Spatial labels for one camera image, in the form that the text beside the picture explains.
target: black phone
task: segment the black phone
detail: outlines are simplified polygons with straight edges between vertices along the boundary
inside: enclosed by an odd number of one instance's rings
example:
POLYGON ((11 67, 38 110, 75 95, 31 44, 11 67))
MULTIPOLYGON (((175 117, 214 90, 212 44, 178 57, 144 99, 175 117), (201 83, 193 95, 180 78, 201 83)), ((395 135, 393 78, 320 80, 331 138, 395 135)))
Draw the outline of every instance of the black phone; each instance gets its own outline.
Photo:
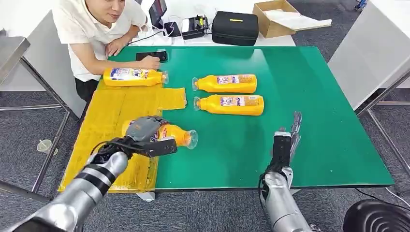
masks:
POLYGON ((168 60, 168 55, 166 51, 161 52, 139 52, 135 58, 136 61, 141 61, 146 56, 158 57, 160 62, 166 62, 168 60))

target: green table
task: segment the green table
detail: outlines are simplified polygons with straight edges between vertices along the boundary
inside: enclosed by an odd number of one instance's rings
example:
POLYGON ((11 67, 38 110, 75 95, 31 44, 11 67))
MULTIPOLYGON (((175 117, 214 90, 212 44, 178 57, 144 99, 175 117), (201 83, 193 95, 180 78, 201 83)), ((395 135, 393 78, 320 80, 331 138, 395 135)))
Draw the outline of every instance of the green table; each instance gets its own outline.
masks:
POLYGON ((394 182, 316 47, 126 47, 112 60, 166 49, 165 87, 185 87, 188 105, 163 117, 197 130, 195 149, 161 157, 156 189, 255 188, 271 157, 273 133, 302 112, 301 142, 291 163, 292 188, 389 186, 394 182), (193 77, 254 73, 261 116, 194 111, 193 77))

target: man's hand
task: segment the man's hand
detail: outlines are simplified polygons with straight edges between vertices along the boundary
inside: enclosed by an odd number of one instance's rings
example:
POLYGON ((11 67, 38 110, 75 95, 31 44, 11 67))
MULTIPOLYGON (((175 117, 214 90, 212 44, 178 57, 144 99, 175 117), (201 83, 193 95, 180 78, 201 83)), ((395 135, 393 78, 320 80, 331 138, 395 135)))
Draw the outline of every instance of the man's hand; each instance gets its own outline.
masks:
POLYGON ((158 57, 146 56, 141 61, 138 61, 137 64, 140 69, 154 69, 157 70, 160 68, 160 59, 158 57))
POLYGON ((113 40, 105 46, 105 53, 107 56, 116 56, 127 45, 129 38, 126 36, 113 40))

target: black carrying case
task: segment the black carrying case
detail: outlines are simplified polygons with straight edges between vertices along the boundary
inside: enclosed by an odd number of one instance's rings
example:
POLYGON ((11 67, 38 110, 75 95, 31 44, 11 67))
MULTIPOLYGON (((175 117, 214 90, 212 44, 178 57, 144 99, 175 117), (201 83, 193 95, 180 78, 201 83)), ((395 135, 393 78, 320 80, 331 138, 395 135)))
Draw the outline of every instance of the black carrying case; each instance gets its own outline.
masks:
POLYGON ((253 46, 259 35, 258 17, 218 11, 212 22, 212 40, 218 44, 253 46))

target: chair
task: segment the chair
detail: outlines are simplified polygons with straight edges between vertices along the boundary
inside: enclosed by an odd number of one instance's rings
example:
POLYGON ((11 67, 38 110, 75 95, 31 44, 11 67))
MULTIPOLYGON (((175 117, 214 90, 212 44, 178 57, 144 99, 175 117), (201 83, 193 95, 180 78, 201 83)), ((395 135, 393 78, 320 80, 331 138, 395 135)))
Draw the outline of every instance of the chair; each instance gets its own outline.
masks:
POLYGON ((410 211, 377 200, 352 205, 344 219, 344 232, 410 232, 410 211))

